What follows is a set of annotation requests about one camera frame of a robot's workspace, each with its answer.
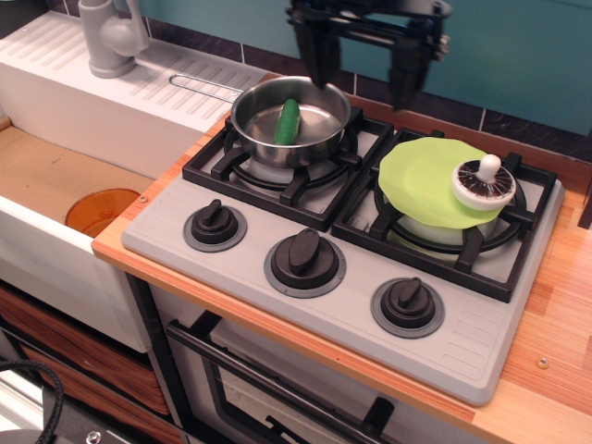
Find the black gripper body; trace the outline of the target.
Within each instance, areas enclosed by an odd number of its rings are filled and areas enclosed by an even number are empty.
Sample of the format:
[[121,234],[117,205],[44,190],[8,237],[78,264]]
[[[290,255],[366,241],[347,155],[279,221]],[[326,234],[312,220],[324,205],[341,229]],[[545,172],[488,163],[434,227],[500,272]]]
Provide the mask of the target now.
[[399,43],[419,43],[431,60],[448,52],[445,1],[291,1],[288,23],[327,22],[333,35],[393,50]]

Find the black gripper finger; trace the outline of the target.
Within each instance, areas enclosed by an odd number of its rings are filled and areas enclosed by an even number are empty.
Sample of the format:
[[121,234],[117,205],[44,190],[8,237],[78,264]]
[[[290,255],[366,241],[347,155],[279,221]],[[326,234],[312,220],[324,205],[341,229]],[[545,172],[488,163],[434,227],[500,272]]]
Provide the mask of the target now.
[[429,49],[419,43],[399,43],[391,51],[389,91],[395,111],[406,109],[423,89],[430,60]]
[[339,37],[330,32],[327,22],[295,24],[301,60],[313,84],[323,89],[340,72]]

